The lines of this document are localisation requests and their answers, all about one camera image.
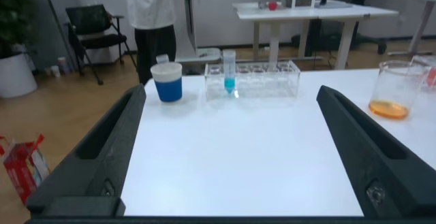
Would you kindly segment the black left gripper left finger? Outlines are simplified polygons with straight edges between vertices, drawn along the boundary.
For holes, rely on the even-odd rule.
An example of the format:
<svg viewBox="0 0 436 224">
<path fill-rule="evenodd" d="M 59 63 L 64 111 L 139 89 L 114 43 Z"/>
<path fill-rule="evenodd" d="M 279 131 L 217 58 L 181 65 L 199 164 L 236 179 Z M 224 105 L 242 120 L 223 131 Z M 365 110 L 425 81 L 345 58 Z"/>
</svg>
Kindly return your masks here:
<svg viewBox="0 0 436 224">
<path fill-rule="evenodd" d="M 32 214 L 116 214 L 146 101 L 144 86 L 128 91 L 37 187 Z"/>
</svg>

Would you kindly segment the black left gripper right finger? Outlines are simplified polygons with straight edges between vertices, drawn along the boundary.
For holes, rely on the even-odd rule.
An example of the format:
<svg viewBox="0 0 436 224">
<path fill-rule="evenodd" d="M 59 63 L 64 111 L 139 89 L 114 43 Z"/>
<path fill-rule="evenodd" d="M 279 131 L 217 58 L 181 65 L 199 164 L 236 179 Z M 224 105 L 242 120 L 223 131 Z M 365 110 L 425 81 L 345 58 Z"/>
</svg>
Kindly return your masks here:
<svg viewBox="0 0 436 224">
<path fill-rule="evenodd" d="M 342 93 L 316 98 L 367 217 L 435 217 L 435 170 Z"/>
</svg>

